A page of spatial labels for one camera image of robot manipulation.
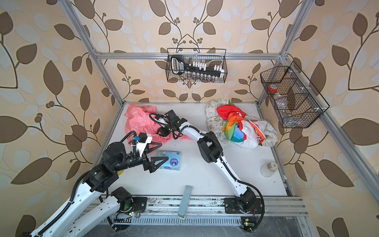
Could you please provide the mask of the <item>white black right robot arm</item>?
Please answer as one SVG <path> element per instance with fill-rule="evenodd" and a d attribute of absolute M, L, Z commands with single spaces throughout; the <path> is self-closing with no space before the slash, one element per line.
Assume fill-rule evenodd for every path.
<path fill-rule="evenodd" d="M 213 132 L 199 130 L 186 119 L 179 118 L 173 110 L 163 115 L 150 113 L 149 118 L 161 126 L 160 135 L 167 136 L 171 133 L 175 140 L 185 135 L 197 143 L 202 158 L 207 163 L 214 164 L 233 188 L 235 204 L 232 207 L 237 207 L 239 212 L 245 214 L 256 214 L 257 207 L 260 208 L 261 214 L 258 220 L 242 224 L 245 232 L 254 232 L 263 220 L 265 201 L 257 187 L 239 179 L 224 156 L 224 150 L 216 135 Z"/>

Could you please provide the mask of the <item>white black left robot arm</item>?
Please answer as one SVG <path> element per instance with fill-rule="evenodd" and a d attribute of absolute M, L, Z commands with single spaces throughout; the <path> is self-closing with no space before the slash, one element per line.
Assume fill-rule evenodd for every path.
<path fill-rule="evenodd" d="M 87 214 L 83 215 L 83 211 L 118 180 L 119 171 L 142 165 L 144 170 L 155 172 L 160 167 L 159 161 L 167 161 L 168 158 L 148 158 L 147 154 L 161 146 L 161 143 L 138 143 L 134 140 L 132 152 L 127 153 L 123 142 L 111 143 L 103 152 L 101 162 L 75 182 L 70 198 L 47 221 L 22 236 L 83 237 L 126 204 L 132 205 L 132 195 L 119 187 Z"/>

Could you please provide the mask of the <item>pink patterned cloth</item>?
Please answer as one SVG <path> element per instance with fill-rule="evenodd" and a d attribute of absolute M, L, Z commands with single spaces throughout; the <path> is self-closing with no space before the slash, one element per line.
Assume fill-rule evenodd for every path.
<path fill-rule="evenodd" d="M 155 118 L 156 116 L 154 114 L 157 114 L 157 108 L 155 106 L 130 104 L 124 114 L 124 116 L 127 117 L 125 133 L 128 134 L 131 131 L 135 131 L 137 135 L 140 133 L 151 134 L 153 142 L 165 145 L 170 140 L 173 140 L 173 133 L 169 131 L 169 134 L 164 137 L 162 132 L 159 131 L 163 128 L 162 125 L 154 122 L 150 118 L 151 113 L 153 113 L 152 117 Z"/>

